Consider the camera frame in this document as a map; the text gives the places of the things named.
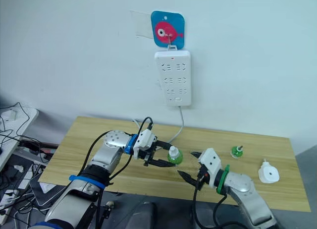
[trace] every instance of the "white wall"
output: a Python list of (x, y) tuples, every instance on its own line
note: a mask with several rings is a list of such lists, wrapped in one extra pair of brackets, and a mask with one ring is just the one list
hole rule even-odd
[(130, 10), (180, 12), (192, 54), (187, 126), (317, 144), (317, 0), (1, 0), (1, 104), (41, 111), (28, 134), (60, 142), (78, 115), (179, 124), (153, 40)]

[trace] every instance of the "white cap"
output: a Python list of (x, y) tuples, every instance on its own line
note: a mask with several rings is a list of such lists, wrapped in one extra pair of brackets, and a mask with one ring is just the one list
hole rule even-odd
[(177, 157), (179, 157), (179, 150), (175, 147), (175, 146), (171, 146), (169, 148), (169, 156), (173, 159), (176, 159)]
[(274, 183), (279, 181), (279, 173), (277, 168), (271, 166), (269, 162), (264, 159), (259, 169), (259, 178), (262, 183)]

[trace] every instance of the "plastic bottle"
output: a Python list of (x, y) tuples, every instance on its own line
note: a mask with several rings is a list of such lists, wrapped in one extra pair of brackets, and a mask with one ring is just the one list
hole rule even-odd
[(171, 163), (179, 165), (183, 161), (183, 153), (175, 146), (171, 146), (169, 148), (167, 158)]

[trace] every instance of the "green ring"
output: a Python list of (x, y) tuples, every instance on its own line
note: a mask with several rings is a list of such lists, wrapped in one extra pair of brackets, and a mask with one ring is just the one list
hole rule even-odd
[(217, 193), (218, 194), (221, 194), (220, 192), (222, 190), (224, 180), (226, 179), (226, 176), (229, 173), (229, 170), (230, 170), (230, 165), (227, 165), (226, 168), (224, 168), (224, 172), (222, 173), (222, 176), (221, 176), (218, 188), (217, 188)]

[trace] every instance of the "white power brick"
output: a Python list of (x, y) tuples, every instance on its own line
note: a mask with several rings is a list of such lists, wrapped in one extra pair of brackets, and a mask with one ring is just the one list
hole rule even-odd
[[(3, 198), (1, 199), (0, 202), (0, 211), (2, 210), (2, 208), (5, 208), (9, 205), (11, 205), (12, 203), (14, 203), (14, 198), (17, 197), (17, 195), (19, 194), (18, 190), (13, 190), (13, 189), (8, 189), (5, 193)], [(6, 214), (10, 214), (11, 211), (11, 207), (5, 209), (5, 214), (4, 215), (0, 215), (0, 225), (3, 226), (3, 224), (5, 224), (6, 218), (8, 217)]]
[(154, 56), (166, 105), (188, 106), (192, 102), (189, 51), (156, 52)]

